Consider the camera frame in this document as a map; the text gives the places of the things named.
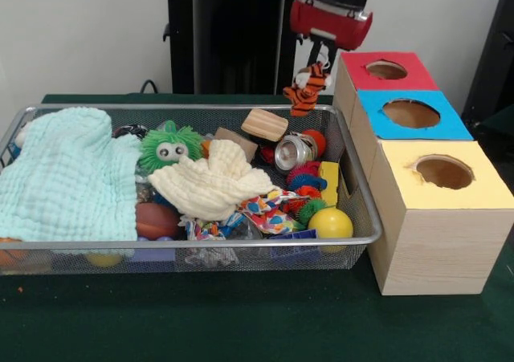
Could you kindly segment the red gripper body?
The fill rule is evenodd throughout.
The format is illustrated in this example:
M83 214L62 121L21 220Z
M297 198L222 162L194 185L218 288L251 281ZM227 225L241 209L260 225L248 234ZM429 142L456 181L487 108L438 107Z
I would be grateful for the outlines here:
M347 51L361 46L372 23L372 12L331 6L320 0L294 0L290 12L294 33L328 40Z

